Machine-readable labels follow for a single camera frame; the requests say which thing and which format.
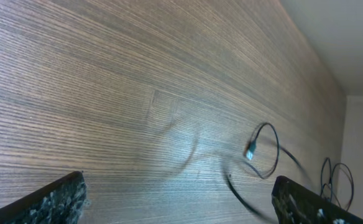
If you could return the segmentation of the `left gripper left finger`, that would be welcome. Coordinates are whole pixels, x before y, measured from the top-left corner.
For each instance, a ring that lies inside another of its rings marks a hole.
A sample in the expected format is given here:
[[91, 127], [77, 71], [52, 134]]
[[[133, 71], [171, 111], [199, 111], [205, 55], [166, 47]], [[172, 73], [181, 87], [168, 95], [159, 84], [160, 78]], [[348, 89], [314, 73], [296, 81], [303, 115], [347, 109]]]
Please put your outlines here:
[[0, 208], [0, 223], [77, 223], [87, 202], [80, 171]]

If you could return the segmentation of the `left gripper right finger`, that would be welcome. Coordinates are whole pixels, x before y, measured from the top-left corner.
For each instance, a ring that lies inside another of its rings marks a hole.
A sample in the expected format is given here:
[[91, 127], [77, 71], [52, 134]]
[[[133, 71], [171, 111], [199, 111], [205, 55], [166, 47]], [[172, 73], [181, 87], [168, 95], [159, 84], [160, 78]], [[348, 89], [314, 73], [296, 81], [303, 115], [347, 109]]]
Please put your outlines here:
[[363, 224], [363, 219], [283, 175], [276, 178], [272, 204], [281, 224]]

